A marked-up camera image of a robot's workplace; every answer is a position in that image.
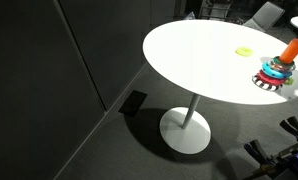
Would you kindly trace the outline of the white round table pedestal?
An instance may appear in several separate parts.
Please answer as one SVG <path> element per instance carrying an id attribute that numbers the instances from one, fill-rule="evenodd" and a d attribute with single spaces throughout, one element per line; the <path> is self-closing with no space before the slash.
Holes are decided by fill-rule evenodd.
<path id="1" fill-rule="evenodd" d="M 196 112 L 200 96 L 194 94 L 190 105 L 176 107 L 163 114 L 159 130 L 163 140 L 173 150 L 183 154 L 203 151 L 211 140 L 211 129 L 205 118 Z"/>

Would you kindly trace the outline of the grey chair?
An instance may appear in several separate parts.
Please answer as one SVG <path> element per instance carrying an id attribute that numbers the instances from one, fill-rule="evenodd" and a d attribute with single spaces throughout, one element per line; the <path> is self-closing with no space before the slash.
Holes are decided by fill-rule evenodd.
<path id="1" fill-rule="evenodd" d="M 244 23 L 244 26 L 261 32 L 267 32 L 282 17 L 284 12 L 285 10 L 278 5 L 267 1 Z"/>

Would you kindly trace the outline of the black clamp tools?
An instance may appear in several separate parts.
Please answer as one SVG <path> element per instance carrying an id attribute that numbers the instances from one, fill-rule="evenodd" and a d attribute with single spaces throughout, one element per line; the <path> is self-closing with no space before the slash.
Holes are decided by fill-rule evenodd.
<path id="1" fill-rule="evenodd" d="M 244 149 L 260 167 L 243 180 L 255 180 L 268 176 L 271 180 L 298 180 L 298 120 L 295 116 L 280 122 L 280 126 L 296 138 L 297 143 L 278 152 L 267 155 L 258 140 L 244 145 Z"/>

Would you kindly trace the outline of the black floor plate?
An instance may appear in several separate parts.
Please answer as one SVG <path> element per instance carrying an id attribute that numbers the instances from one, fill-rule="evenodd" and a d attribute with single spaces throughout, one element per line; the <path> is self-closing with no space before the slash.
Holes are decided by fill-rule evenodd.
<path id="1" fill-rule="evenodd" d="M 124 115 L 135 116 L 146 97 L 145 93 L 133 90 L 119 109 L 119 112 Z"/>

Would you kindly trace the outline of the orange stacker post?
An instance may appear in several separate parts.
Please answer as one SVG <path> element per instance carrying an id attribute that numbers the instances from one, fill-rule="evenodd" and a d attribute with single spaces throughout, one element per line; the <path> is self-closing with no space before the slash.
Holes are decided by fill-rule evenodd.
<path id="1" fill-rule="evenodd" d="M 292 39 L 283 53 L 279 56 L 279 61 L 284 64 L 291 64 L 298 55 L 298 38 Z"/>

